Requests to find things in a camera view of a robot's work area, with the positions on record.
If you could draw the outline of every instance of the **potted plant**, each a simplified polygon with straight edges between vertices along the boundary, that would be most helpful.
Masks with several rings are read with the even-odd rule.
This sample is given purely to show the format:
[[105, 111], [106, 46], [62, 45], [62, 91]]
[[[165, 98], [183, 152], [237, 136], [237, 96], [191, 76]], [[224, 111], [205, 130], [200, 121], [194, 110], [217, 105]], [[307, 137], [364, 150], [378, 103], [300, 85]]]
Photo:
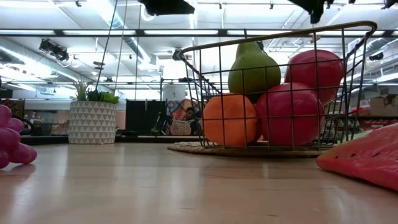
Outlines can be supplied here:
[[119, 97], [98, 90], [88, 91], [92, 83], [82, 80], [73, 83], [77, 89], [77, 101], [70, 105], [69, 143], [114, 143]]

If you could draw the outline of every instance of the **person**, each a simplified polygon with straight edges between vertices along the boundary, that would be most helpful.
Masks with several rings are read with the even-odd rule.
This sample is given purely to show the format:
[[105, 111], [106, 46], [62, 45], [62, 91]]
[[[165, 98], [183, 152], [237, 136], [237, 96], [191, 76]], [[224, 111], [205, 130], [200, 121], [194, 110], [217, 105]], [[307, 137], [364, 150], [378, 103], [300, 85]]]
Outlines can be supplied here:
[[195, 109], [193, 107], [189, 107], [186, 110], [186, 114], [185, 114], [185, 121], [192, 121], [190, 123], [191, 126], [191, 135], [196, 135], [197, 131], [198, 131], [198, 120], [195, 114]]

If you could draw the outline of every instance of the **orange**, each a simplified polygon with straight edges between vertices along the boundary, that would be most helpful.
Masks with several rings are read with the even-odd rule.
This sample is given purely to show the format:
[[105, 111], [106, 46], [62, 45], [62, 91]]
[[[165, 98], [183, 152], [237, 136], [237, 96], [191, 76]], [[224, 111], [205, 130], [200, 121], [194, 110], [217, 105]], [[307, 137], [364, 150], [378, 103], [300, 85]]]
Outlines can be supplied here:
[[[222, 99], [224, 105], [224, 129], [221, 96], [213, 97], [204, 109], [203, 124], [207, 139], [218, 145], [225, 146], [244, 146], [245, 143], [252, 142], [256, 137], [257, 126], [256, 109], [253, 104], [243, 95], [223, 95]], [[246, 119], [244, 119], [244, 105], [246, 108]]]

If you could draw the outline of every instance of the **green plant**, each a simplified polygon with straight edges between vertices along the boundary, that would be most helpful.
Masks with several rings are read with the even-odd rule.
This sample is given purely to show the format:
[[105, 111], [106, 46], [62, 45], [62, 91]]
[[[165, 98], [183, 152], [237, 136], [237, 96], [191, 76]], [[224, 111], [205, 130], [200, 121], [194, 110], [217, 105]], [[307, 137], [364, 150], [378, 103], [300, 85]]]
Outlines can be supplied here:
[[98, 90], [89, 91], [87, 93], [87, 99], [89, 101], [99, 101], [105, 103], [119, 103], [119, 97], [114, 96], [112, 93], [102, 92]]
[[89, 92], [87, 92], [87, 99], [88, 99], [88, 101], [103, 102], [104, 94], [98, 90], [89, 91]]
[[114, 96], [112, 93], [103, 93], [104, 102], [117, 104], [119, 103], [119, 97]]
[[72, 80], [72, 82], [77, 91], [77, 93], [76, 93], [77, 100], [78, 101], [86, 101], [87, 89], [88, 89], [88, 86], [90, 85], [90, 83], [84, 83], [84, 81], [82, 79], [81, 80], [78, 79], [77, 81]]

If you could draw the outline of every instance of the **fake fruit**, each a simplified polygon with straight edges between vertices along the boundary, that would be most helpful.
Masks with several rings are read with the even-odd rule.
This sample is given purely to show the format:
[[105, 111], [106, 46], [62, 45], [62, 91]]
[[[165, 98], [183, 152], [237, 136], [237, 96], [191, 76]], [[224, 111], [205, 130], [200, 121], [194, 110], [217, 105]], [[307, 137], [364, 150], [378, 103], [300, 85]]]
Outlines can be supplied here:
[[[291, 84], [293, 90], [308, 88], [298, 83]], [[291, 91], [290, 83], [271, 88], [268, 93], [261, 96], [256, 104], [258, 117], [285, 116], [280, 118], [261, 118], [259, 120], [264, 139], [267, 139], [269, 144], [273, 146], [302, 146], [312, 142], [325, 124], [324, 116], [317, 118], [318, 110], [320, 115], [325, 114], [322, 104], [317, 100], [313, 91]], [[294, 116], [306, 116], [294, 117], [293, 128], [292, 114]]]
[[398, 124], [335, 146], [316, 162], [324, 170], [398, 191]]
[[11, 119], [11, 116], [12, 112], [10, 108], [0, 105], [0, 128], [7, 124], [7, 122]]
[[6, 124], [6, 127], [18, 133], [21, 133], [22, 130], [24, 129], [24, 123], [19, 119], [11, 118]]
[[255, 117], [256, 109], [249, 99], [243, 95], [213, 97], [203, 110], [205, 136], [218, 145], [244, 146], [256, 137], [257, 119]]
[[33, 150], [34, 149], [30, 146], [19, 143], [18, 148], [15, 151], [9, 153], [10, 162], [21, 164], [28, 164], [30, 162], [33, 162], [32, 157], [36, 158], [37, 156]]
[[8, 153], [0, 151], [0, 169], [5, 168], [10, 163]]
[[[345, 75], [344, 63], [340, 58], [327, 50], [317, 50], [318, 59], [318, 87], [339, 86]], [[310, 88], [317, 87], [317, 66], [315, 65], [315, 50], [301, 52], [289, 60], [285, 82], [301, 83]], [[334, 100], [338, 88], [325, 88], [319, 90], [319, 100], [326, 104]]]
[[18, 148], [21, 136], [9, 128], [0, 128], [0, 151], [10, 152]]
[[274, 59], [261, 51], [256, 42], [238, 45], [235, 62], [228, 75], [231, 93], [266, 91], [279, 84], [280, 69]]

